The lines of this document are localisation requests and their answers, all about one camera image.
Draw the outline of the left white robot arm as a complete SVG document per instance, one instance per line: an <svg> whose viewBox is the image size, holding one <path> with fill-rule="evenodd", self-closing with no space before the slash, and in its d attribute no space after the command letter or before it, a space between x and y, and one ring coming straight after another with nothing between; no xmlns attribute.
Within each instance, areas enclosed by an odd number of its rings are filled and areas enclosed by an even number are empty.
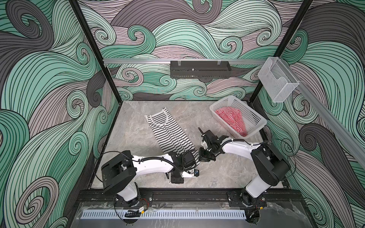
<svg viewBox="0 0 365 228"><path fill-rule="evenodd" d="M139 198L135 177L152 173L171 175L171 183L184 183L185 178L198 177L197 161L193 151L169 152L161 156L140 157L123 151L101 167L103 191L106 195L117 195L130 202Z"/></svg>

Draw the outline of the red white striped tank top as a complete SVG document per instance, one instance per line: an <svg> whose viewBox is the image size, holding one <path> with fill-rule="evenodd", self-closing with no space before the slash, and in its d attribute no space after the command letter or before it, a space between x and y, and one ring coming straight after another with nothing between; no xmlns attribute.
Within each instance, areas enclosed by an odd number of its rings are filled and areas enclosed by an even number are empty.
<svg viewBox="0 0 365 228"><path fill-rule="evenodd" d="M248 132L239 109L233 107L222 107L215 113L225 121L233 130L241 136L247 136Z"/></svg>

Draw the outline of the black white striped tank top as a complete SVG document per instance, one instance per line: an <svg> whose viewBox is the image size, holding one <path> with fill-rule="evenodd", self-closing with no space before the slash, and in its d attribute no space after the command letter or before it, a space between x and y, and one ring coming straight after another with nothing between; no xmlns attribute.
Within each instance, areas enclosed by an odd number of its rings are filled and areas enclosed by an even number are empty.
<svg viewBox="0 0 365 228"><path fill-rule="evenodd" d="M196 163L200 164L198 150L167 108L154 115L145 115L145 118L163 153L191 151Z"/></svg>

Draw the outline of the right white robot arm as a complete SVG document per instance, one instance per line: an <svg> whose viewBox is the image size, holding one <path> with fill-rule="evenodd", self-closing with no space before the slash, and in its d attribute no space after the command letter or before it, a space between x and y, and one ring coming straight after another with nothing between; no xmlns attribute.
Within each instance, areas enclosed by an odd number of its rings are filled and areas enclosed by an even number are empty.
<svg viewBox="0 0 365 228"><path fill-rule="evenodd" d="M235 154L253 161L258 175L243 189L241 197L246 201L256 199L270 187L276 186L291 169L288 160L270 141L249 143L226 135L218 137L210 130L200 132L200 161L215 161L221 154Z"/></svg>

